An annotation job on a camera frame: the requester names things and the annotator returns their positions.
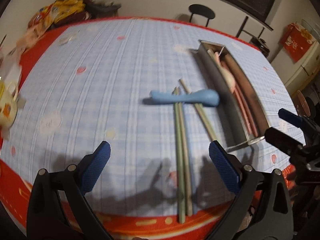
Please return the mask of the red gift box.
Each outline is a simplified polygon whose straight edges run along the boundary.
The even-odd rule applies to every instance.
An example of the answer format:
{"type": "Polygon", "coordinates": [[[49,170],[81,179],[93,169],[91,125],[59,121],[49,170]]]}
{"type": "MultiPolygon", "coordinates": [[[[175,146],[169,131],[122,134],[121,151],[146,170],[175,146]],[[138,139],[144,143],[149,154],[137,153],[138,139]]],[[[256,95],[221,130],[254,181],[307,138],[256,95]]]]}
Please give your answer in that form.
{"type": "Polygon", "coordinates": [[[316,39],[298,22],[290,23],[279,43],[294,63],[298,62],[309,50],[316,39]]]}

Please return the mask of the green chopstick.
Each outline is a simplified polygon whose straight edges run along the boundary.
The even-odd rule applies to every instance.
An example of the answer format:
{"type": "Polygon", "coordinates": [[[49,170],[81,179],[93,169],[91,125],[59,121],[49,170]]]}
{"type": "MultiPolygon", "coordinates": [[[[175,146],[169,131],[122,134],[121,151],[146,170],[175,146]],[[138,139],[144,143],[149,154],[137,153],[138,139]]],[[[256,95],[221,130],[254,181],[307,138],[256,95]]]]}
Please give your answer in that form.
{"type": "Polygon", "coordinates": [[[182,135],[178,102],[174,103],[175,134],[176,134],[176,159],[177,159],[177,187],[178,187],[178,222],[185,222],[185,182],[182,151],[182,135]]]}

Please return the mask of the pink chopstick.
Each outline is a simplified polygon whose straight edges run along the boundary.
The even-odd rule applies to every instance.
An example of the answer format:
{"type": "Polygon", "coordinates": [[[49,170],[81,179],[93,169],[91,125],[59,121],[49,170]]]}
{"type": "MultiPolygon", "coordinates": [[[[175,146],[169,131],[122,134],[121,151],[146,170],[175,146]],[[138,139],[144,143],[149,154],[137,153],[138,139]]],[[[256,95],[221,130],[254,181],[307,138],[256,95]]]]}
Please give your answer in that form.
{"type": "Polygon", "coordinates": [[[249,134],[254,135],[255,130],[254,130],[253,125],[250,123],[247,105],[245,104],[245,100],[243,99],[243,96],[240,93],[240,88],[236,84],[235,78],[231,74],[231,72],[229,71],[229,68],[228,68],[227,64],[225,63],[225,61],[221,62],[221,66],[223,66],[223,68],[225,68],[225,70],[227,70],[227,72],[228,72],[228,79],[227,79],[228,87],[229,87],[229,90],[231,91],[231,93],[233,93],[236,98],[236,101],[237,101],[238,106],[240,108],[241,114],[245,120],[247,130],[248,130],[249,134]]]}
{"type": "Polygon", "coordinates": [[[249,135],[252,135],[254,137],[257,137],[258,136],[258,129],[255,125],[255,120],[253,118],[253,115],[251,113],[251,110],[249,108],[249,105],[239,87],[239,85],[236,83],[235,85],[235,91],[234,91],[234,96],[235,96],[235,99],[238,103],[238,106],[239,106],[239,109],[240,109],[240,112],[242,114],[242,117],[245,121],[245,125],[246,125],[246,129],[249,133],[249,135]]]}

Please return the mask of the yellow snack bags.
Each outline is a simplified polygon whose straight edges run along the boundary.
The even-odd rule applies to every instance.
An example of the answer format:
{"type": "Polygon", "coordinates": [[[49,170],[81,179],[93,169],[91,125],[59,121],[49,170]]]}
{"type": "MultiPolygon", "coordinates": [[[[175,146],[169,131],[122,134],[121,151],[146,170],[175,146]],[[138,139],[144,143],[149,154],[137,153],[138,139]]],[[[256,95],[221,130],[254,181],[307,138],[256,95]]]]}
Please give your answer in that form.
{"type": "Polygon", "coordinates": [[[83,0],[56,0],[52,4],[51,18],[55,25],[62,25],[74,20],[83,20],[86,16],[83,0]]]}

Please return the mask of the plaid blue tablecloth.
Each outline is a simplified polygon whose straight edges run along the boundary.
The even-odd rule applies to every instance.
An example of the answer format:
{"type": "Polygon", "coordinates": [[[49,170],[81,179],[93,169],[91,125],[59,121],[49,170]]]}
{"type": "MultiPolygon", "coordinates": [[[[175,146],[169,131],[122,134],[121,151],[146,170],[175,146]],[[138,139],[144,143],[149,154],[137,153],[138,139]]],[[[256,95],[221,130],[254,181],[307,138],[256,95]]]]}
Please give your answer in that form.
{"type": "Polygon", "coordinates": [[[26,53],[31,59],[42,51],[23,82],[26,103],[1,161],[32,183],[39,169],[63,170],[108,141],[111,158],[87,195],[91,207],[125,216],[175,215],[174,108],[147,99],[152,90],[171,93],[179,79],[193,92],[211,86],[193,55],[201,40],[228,49],[269,123],[304,141],[299,129],[278,118],[280,108],[295,108],[257,49],[194,25],[105,20],[71,26],[58,37],[48,33],[26,53]]]}

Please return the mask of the stainless steel utensil tray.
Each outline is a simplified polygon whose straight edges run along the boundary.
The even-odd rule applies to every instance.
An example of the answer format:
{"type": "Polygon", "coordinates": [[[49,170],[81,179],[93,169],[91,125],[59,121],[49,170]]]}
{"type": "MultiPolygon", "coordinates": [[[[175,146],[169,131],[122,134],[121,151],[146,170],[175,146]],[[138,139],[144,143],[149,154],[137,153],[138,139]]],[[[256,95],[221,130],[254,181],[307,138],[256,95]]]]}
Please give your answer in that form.
{"type": "Polygon", "coordinates": [[[199,47],[193,51],[193,54],[208,88],[219,94],[220,103],[217,112],[225,134],[226,151],[232,152],[262,141],[265,131],[270,127],[270,122],[255,89],[238,61],[226,46],[205,40],[199,40],[199,47]],[[220,61],[225,61],[239,85],[255,120],[258,129],[257,137],[249,135],[235,96],[229,90],[215,62],[207,53],[209,49],[218,52],[220,61]]]}

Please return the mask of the blue plastic spoon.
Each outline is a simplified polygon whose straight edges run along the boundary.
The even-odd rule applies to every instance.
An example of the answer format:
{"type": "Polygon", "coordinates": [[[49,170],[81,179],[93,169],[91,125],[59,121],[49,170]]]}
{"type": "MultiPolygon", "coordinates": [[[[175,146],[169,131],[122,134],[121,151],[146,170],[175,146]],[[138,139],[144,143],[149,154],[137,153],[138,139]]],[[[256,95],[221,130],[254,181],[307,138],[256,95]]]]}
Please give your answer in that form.
{"type": "Polygon", "coordinates": [[[172,104],[172,103],[201,103],[209,107],[216,107],[219,105],[219,94],[212,89],[202,89],[190,94],[169,94],[162,93],[157,90],[150,92],[150,99],[158,104],[172,104]]]}

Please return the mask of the yellow floral mug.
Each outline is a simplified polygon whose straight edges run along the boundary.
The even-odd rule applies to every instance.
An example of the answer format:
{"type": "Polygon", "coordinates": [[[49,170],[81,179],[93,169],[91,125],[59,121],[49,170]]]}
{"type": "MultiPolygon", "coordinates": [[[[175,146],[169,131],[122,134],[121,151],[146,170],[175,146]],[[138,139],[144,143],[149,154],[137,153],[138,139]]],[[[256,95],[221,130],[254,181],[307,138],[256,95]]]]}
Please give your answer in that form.
{"type": "Polygon", "coordinates": [[[18,86],[11,82],[10,87],[13,88],[13,92],[1,81],[1,128],[10,128],[17,115],[18,86]]]}

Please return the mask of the black round chair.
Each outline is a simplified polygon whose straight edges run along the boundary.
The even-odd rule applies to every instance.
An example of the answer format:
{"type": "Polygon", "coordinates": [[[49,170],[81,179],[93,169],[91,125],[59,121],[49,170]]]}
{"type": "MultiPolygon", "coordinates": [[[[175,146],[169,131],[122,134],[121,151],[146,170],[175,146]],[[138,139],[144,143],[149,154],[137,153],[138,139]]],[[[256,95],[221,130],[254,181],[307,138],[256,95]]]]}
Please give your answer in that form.
{"type": "Polygon", "coordinates": [[[191,23],[194,15],[200,15],[207,19],[205,27],[208,27],[210,20],[213,20],[216,16],[212,9],[201,4],[191,4],[189,5],[188,10],[191,13],[189,17],[189,23],[191,23]]]}

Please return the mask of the beige plastic spoon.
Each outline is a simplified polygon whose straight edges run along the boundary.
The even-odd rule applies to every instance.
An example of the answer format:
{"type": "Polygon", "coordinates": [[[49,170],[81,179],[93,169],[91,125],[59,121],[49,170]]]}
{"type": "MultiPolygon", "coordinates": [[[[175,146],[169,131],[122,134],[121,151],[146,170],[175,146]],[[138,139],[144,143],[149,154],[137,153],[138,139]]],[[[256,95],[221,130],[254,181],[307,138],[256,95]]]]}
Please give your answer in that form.
{"type": "Polygon", "coordinates": [[[218,52],[213,52],[211,49],[209,49],[209,50],[207,50],[207,53],[212,58],[212,60],[215,62],[219,71],[223,75],[223,78],[226,81],[227,86],[228,86],[229,90],[231,91],[231,93],[234,93],[235,85],[236,85],[235,79],[234,79],[233,75],[225,67],[222,66],[218,52]]]}

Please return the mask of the orange snack packet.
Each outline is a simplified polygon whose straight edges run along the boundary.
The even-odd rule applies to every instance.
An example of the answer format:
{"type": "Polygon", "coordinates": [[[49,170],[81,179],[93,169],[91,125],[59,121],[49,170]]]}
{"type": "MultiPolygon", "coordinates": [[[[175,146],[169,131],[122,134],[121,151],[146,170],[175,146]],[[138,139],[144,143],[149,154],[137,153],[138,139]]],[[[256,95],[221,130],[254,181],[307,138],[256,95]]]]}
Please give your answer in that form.
{"type": "Polygon", "coordinates": [[[53,23],[52,6],[53,5],[51,4],[49,6],[42,7],[38,12],[36,12],[28,22],[28,28],[41,24],[43,28],[48,29],[53,23]]]}

